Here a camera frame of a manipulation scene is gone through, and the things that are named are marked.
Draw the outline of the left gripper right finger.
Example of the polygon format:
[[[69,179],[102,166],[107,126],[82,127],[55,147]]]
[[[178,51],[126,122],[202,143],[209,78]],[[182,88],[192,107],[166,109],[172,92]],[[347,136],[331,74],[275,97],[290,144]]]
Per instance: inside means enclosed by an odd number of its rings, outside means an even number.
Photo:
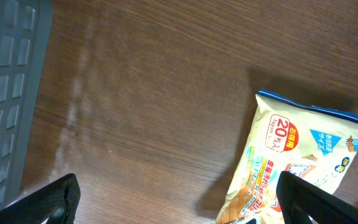
[[[280,173],[276,193],[285,223],[358,224],[358,208],[288,171]]]

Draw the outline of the yellow wet wipes pack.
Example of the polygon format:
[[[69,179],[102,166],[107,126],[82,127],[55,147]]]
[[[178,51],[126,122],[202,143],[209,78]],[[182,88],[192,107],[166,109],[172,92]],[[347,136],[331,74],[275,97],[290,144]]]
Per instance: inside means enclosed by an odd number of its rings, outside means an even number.
[[[333,194],[358,151],[358,116],[305,106],[268,90],[216,223],[283,223],[276,188],[283,171]]]

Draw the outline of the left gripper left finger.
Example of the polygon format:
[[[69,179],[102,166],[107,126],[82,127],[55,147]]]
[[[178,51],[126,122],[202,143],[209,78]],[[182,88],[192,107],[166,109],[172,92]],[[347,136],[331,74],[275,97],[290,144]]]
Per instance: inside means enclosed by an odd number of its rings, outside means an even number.
[[[0,224],[73,224],[80,197],[76,175],[67,174],[0,210]]]

